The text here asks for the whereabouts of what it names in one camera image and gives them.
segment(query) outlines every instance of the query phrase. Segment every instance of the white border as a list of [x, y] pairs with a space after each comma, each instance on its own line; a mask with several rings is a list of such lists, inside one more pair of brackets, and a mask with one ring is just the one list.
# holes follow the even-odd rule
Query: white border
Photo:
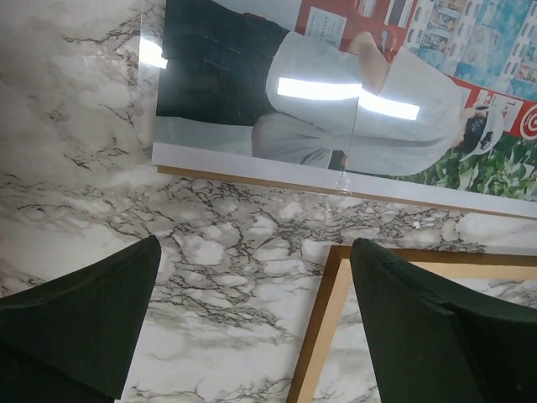
[[537, 218], [537, 202], [482, 195], [471, 191], [457, 191], [369, 175], [341, 173], [336, 170], [287, 164], [173, 144], [154, 143], [153, 164], [320, 187], [341, 191], [343, 194], [348, 191], [364, 196], [402, 199], [416, 204], [426, 203], [446, 208], [454, 207]]

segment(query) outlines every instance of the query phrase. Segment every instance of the black pants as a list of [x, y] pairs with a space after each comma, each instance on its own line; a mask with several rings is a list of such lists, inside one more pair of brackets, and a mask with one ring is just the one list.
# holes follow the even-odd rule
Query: black pants
[[288, 32], [211, 0], [168, 0], [157, 115], [253, 126], [275, 112], [266, 80]]

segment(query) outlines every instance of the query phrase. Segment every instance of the wooden edge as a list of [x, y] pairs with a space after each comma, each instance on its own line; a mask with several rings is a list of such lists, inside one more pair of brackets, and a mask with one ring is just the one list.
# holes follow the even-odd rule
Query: wooden edge
[[334, 250], [313, 305], [287, 403], [310, 403], [352, 283], [351, 266]]
[[443, 210], [455, 208], [457, 211], [460, 211], [460, 212], [478, 212], [480, 214], [495, 215], [495, 216], [501, 216], [501, 217], [516, 217], [516, 218], [526, 218], [529, 220], [537, 220], [537, 217], [527, 217], [527, 216], [523, 216], [523, 215], [519, 215], [515, 213], [507, 214], [503, 212], [486, 212], [483, 210], [479, 210], [477, 208], [453, 207], [453, 206], [447, 206], [447, 205], [442, 205], [442, 204], [425, 203], [425, 202], [412, 201], [408, 199], [401, 199], [401, 198], [394, 198], [394, 197], [367, 195], [367, 194], [358, 193], [355, 191], [340, 191], [336, 189], [326, 189], [324, 187], [304, 186], [304, 185], [296, 185], [296, 184], [286, 183], [286, 182], [267, 181], [265, 179], [248, 178], [246, 176], [219, 174], [216, 172], [206, 172], [204, 170], [187, 170], [185, 168], [175, 168], [172, 166], [157, 165], [157, 171], [160, 174], [186, 176], [190, 178], [201, 178], [201, 179], [207, 179], [207, 180], [212, 180], [212, 181], [222, 181], [222, 182], [231, 182], [231, 183], [241, 183], [241, 184], [246, 184], [246, 185], [276, 187], [279, 189], [287, 189], [287, 190], [293, 190], [293, 191], [310, 191], [313, 193], [357, 197], [361, 199], [374, 200], [378, 202], [403, 203], [403, 204], [409, 204], [413, 206], [440, 208]]
[[[537, 256], [391, 249], [405, 260], [446, 278], [537, 280]], [[287, 403], [311, 403], [352, 283], [351, 247], [332, 246]]]

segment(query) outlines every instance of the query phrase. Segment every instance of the black object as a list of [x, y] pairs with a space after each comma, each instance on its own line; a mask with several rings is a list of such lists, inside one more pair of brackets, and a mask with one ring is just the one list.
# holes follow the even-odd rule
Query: black object
[[212, 0], [168, 0], [157, 116], [253, 126], [275, 113], [267, 75], [288, 33]]
[[352, 246], [351, 266], [383, 403], [537, 402], [537, 310], [365, 239]]
[[152, 236], [0, 299], [0, 402], [120, 399], [159, 261]]

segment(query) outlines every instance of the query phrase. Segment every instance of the foliage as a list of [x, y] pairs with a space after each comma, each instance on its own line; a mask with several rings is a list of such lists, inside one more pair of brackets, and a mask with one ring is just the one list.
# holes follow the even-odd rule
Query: foliage
[[537, 202], [537, 143], [504, 135], [485, 155], [448, 151], [428, 170], [394, 179]]

